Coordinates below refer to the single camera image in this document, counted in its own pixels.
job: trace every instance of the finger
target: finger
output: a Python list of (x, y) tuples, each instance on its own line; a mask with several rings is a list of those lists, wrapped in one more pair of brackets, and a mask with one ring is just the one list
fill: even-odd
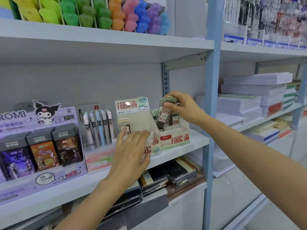
[(144, 154), (144, 147), (145, 147), (145, 144), (146, 144), (146, 141), (147, 141), (147, 138), (148, 136), (150, 136), (150, 131), (148, 132), (144, 132), (140, 139), (138, 140), (138, 144), (137, 144), (137, 147), (140, 148), (140, 154), (138, 155), (140, 157), (140, 159), (143, 157), (143, 154)]
[(142, 173), (146, 170), (149, 163), (150, 163), (150, 153), (146, 154), (145, 157), (144, 157), (144, 160), (141, 162)]
[(171, 102), (164, 103), (163, 107), (165, 107), (165, 108), (167, 108), (167, 109), (169, 109), (171, 111), (178, 112), (178, 113), (180, 113), (180, 111), (183, 108), (182, 106), (175, 105), (175, 104), (173, 104)]
[(130, 142), (132, 141), (133, 137), (134, 137), (137, 133), (138, 133), (138, 131), (135, 131), (135, 132), (133, 132), (133, 133), (130, 133), (130, 134), (128, 135), (128, 137), (127, 137), (127, 139), (126, 139), (125, 142), (130, 143)]
[(165, 95), (164, 98), (167, 98), (168, 96), (173, 96), (173, 97), (177, 98), (177, 101), (178, 101), (178, 100), (180, 100), (180, 98), (182, 98), (183, 93), (173, 90), (172, 92)]
[(140, 137), (142, 136), (143, 133), (147, 133), (148, 131), (145, 130), (145, 131), (139, 131), (132, 139), (131, 143), (134, 143), (134, 144), (137, 144)]
[(127, 130), (127, 128), (124, 127), (124, 128), (122, 129), (122, 131), (118, 134), (118, 136), (117, 136), (117, 141), (116, 141), (116, 146), (117, 146), (117, 145), (120, 146), (120, 145), (123, 144), (122, 140), (123, 140), (123, 138), (124, 138), (124, 134), (125, 134), (126, 130)]

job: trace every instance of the shelf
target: shelf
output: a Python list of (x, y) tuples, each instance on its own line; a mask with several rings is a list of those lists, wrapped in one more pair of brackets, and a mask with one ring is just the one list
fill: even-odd
[[(208, 144), (209, 138), (190, 129), (190, 144), (165, 150), (162, 151), (161, 155), (151, 157), (148, 169)], [(108, 173), (109, 169), (94, 174), (87, 174), (1, 205), (0, 229), (4, 229), (20, 221), (91, 193), (99, 181), (104, 179)]]
[(266, 117), (266, 118), (260, 118), (258, 120), (252, 121), (251, 123), (241, 125), (240, 127), (237, 127), (235, 129), (237, 131), (244, 131), (244, 130), (249, 129), (251, 127), (257, 126), (257, 125), (259, 125), (261, 123), (267, 122), (267, 121), (269, 121), (271, 119), (277, 118), (278, 116), (281, 116), (281, 115), (289, 113), (289, 112), (291, 112), (293, 110), (296, 110), (297, 108), (300, 108), (301, 106), (302, 106), (301, 103), (294, 103), (291, 107), (287, 108), (286, 110), (279, 111), (279, 112), (275, 113), (274, 115), (271, 115), (271, 116)]
[(285, 50), (222, 42), (220, 62), (262, 62), (307, 56), (307, 50)]
[(241, 230), (268, 202), (269, 199), (261, 194), (223, 230)]
[(0, 19), (0, 63), (155, 63), (212, 50), (214, 41)]

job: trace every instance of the person's right arm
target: person's right arm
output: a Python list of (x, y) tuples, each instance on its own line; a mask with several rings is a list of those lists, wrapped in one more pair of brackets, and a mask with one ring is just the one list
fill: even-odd
[(186, 121), (206, 131), (266, 197), (299, 228), (307, 229), (305, 167), (210, 117), (188, 94), (173, 91), (167, 96), (176, 97), (182, 104), (165, 103), (164, 107), (178, 112)]

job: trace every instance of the hand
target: hand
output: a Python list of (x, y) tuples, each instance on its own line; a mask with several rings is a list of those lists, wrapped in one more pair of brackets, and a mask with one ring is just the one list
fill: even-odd
[(130, 133), (125, 142), (123, 142), (125, 132), (126, 127), (117, 137), (112, 167), (105, 178), (120, 184), (123, 192), (139, 179), (150, 163), (150, 154), (146, 154), (142, 161), (145, 143), (148, 136), (150, 136), (150, 132), (145, 130)]
[(171, 111), (178, 112), (179, 115), (187, 122), (199, 126), (201, 124), (201, 120), (207, 116), (207, 114), (196, 104), (193, 98), (187, 93), (172, 91), (166, 96), (164, 96), (164, 98), (167, 98), (168, 96), (173, 96), (177, 98), (177, 102), (181, 104), (175, 105), (171, 102), (166, 102), (163, 106)]

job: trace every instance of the person's left arm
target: person's left arm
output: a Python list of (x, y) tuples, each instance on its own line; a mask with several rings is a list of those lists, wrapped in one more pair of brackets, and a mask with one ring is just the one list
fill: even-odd
[(118, 135), (113, 164), (108, 176), (67, 216), (55, 230), (95, 230), (119, 197), (142, 175), (150, 162), (147, 154), (142, 161), (144, 146), (150, 132), (129, 134), (123, 143), (124, 128)]

